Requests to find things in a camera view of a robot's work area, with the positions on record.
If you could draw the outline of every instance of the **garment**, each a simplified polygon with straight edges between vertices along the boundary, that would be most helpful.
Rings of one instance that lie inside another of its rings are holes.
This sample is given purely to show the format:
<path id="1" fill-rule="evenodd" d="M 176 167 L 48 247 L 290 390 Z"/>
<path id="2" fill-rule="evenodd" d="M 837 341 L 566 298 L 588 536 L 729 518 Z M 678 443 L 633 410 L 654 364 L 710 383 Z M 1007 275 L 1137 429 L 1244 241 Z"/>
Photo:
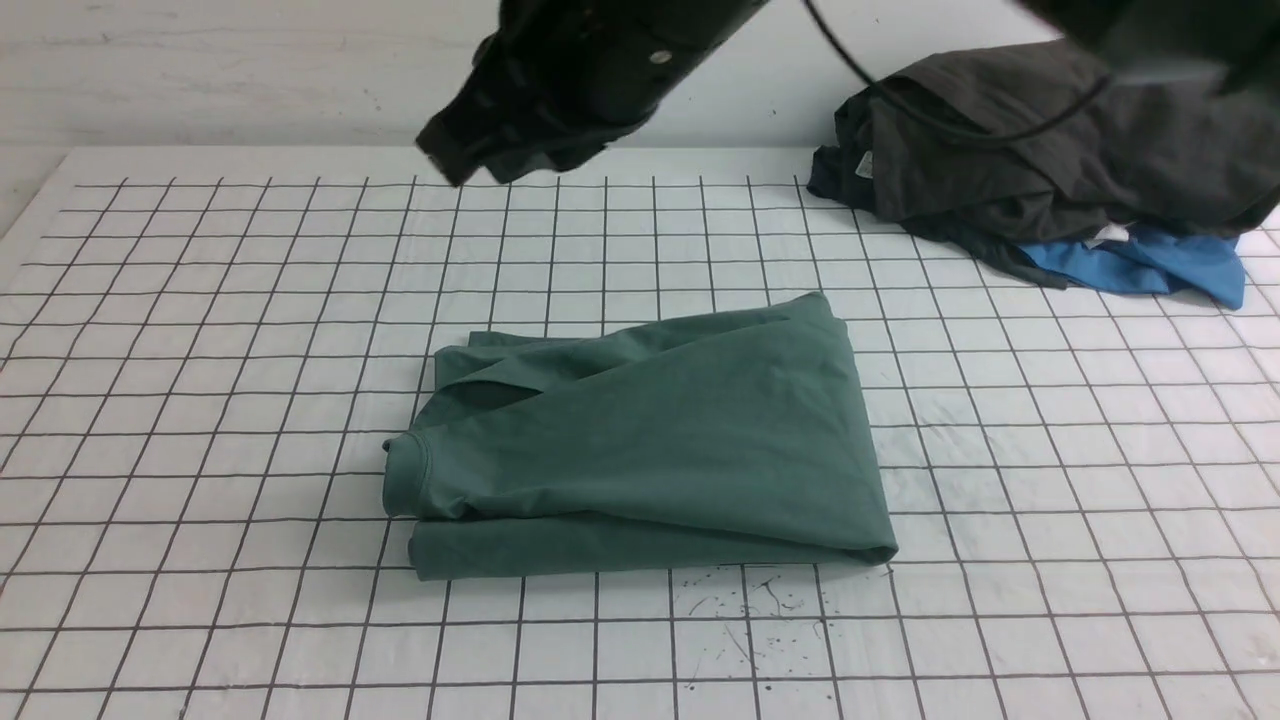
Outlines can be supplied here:
<path id="1" fill-rule="evenodd" d="M 387 443 L 422 579 L 897 550 L 845 324 L 820 295 L 596 340 L 472 333 Z"/>
<path id="2" fill-rule="evenodd" d="M 1079 284 L 1120 295 L 1169 295 L 1194 288 L 1231 310 L 1244 305 L 1244 265 L 1238 238 L 1175 237 L 1158 228 L 1133 225 L 1129 241 L 1028 245 L 1038 266 Z"/>
<path id="3" fill-rule="evenodd" d="M 1053 41 L 932 55 L 886 85 L 936 117 L 1005 135 L 1059 113 L 1102 72 Z M 1210 79 L 1112 86 L 1007 147 L 950 142 L 865 91 L 836 126 L 838 146 L 815 155 L 819 195 L 865 201 L 846 181 L 870 150 L 874 211 L 890 222 L 933 218 L 1015 242 L 1093 237 L 1111 222 L 1235 236 L 1280 200 L 1280 115 L 1249 96 L 1212 97 Z"/>
<path id="4" fill-rule="evenodd" d="M 872 173 L 858 172 L 861 161 L 852 161 L 872 154 L 869 104 L 870 94 L 860 92 L 836 110 L 840 145 L 814 151 L 808 190 L 818 197 L 876 213 L 876 183 L 868 177 Z M 1032 263 L 1016 245 L 959 222 L 948 213 L 906 218 L 901 225 L 916 237 L 959 245 L 979 261 L 1015 278 L 1059 290 L 1069 284 L 1061 275 Z"/>

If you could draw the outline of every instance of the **grid lines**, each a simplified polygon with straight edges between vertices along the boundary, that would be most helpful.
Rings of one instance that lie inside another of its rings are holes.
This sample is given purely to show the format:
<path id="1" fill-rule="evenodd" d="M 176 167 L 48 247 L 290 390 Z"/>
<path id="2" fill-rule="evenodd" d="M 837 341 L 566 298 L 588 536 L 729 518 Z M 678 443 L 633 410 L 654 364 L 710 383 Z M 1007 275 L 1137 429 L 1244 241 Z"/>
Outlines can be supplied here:
<path id="1" fill-rule="evenodd" d="M 77 186 L 0 293 L 0 707 L 1280 716 L 1280 228 L 1240 251 L 1225 313 L 1027 287 L 792 176 Z M 415 579 L 380 445 L 440 347 L 812 291 L 888 568 Z"/>

